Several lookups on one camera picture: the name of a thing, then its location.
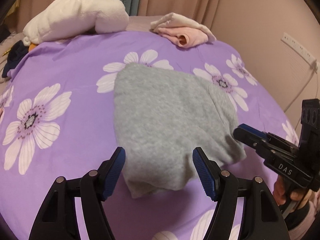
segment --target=silver screw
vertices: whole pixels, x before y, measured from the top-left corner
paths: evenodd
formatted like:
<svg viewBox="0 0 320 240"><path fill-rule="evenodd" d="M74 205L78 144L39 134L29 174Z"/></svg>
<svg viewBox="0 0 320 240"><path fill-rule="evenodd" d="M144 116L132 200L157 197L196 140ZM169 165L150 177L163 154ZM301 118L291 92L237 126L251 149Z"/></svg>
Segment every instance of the silver screw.
<svg viewBox="0 0 320 240"><path fill-rule="evenodd" d="M56 182L61 183L64 181L64 177L57 177Z"/></svg>
<svg viewBox="0 0 320 240"><path fill-rule="evenodd" d="M221 175L225 176L225 177L229 177L230 176L230 172L229 171L221 171Z"/></svg>
<svg viewBox="0 0 320 240"><path fill-rule="evenodd" d="M256 182L258 182L258 183L263 182L263 179L260 178L260 177L255 177L254 180L255 180Z"/></svg>
<svg viewBox="0 0 320 240"><path fill-rule="evenodd" d="M94 176L96 176L97 174L98 174L98 171L96 171L96 170L89 171L89 176L90 176L90 177L94 177Z"/></svg>

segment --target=purple bedsheet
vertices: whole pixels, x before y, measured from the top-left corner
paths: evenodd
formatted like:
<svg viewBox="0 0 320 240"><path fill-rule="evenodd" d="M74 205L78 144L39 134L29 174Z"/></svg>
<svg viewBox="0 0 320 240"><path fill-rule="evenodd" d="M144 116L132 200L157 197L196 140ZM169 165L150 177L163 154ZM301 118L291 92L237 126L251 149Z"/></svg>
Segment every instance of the purple bedsheet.
<svg viewBox="0 0 320 240"><path fill-rule="evenodd" d="M19 240L28 239L55 178L81 177L116 149L113 82L124 63L132 61L202 76L229 94L239 123L297 141L281 108L244 69L238 52L223 42L184 50L152 33L121 32L42 43L11 73L12 83L0 97L5 109L0 213ZM246 152L244 161L227 168L238 177L259 175L273 190L276 175L251 149ZM241 221L242 200L238 203L234 225ZM80 232L87 239L79 200L76 204ZM200 240L215 203L198 180L178 192L133 200L120 176L103 206L117 240Z"/></svg>

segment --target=white cloth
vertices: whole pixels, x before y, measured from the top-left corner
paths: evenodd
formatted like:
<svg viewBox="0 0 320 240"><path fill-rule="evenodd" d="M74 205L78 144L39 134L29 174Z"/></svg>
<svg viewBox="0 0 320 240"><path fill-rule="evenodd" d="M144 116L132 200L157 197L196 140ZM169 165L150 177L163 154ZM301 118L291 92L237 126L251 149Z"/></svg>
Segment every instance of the white cloth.
<svg viewBox="0 0 320 240"><path fill-rule="evenodd" d="M217 40L207 26L197 23L195 20L189 19L177 13L168 13L165 16L163 16L160 20L151 22L151 30L153 30L155 33L160 33L159 28L174 27L191 27L199 29L203 31L205 34L207 34L209 42Z"/></svg>
<svg viewBox="0 0 320 240"><path fill-rule="evenodd" d="M82 34L124 31L129 16L120 0L55 0L27 23L23 33L34 44Z"/></svg>

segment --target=black sleeve cuff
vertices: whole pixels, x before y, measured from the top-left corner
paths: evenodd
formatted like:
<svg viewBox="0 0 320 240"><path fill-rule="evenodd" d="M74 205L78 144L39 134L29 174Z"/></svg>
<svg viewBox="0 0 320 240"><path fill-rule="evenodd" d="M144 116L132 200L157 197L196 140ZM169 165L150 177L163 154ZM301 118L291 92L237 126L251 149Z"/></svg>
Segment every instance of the black sleeve cuff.
<svg viewBox="0 0 320 240"><path fill-rule="evenodd" d="M308 201L303 208L296 209L285 218L284 221L289 231L297 227L305 219L309 212L309 209L310 204Z"/></svg>

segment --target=human hand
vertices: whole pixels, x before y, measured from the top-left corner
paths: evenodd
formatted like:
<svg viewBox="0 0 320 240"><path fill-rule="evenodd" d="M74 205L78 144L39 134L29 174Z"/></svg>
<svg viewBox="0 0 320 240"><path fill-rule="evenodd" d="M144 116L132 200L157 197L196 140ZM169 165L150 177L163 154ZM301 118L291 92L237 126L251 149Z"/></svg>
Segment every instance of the human hand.
<svg viewBox="0 0 320 240"><path fill-rule="evenodd" d="M300 209L300 208L303 208L308 203L309 198L311 197L311 193L312 191L309 190L306 196L303 198L303 196L305 195L305 189L301 188L301 189L294 190L291 193L290 198L293 201L298 201L298 202L300 202L300 200L302 200L303 198L300 205L298 206L298 209ZM285 204L286 196L285 196L284 181L280 175L278 175L277 181L274 184L274 190L272 194L278 206Z"/></svg>

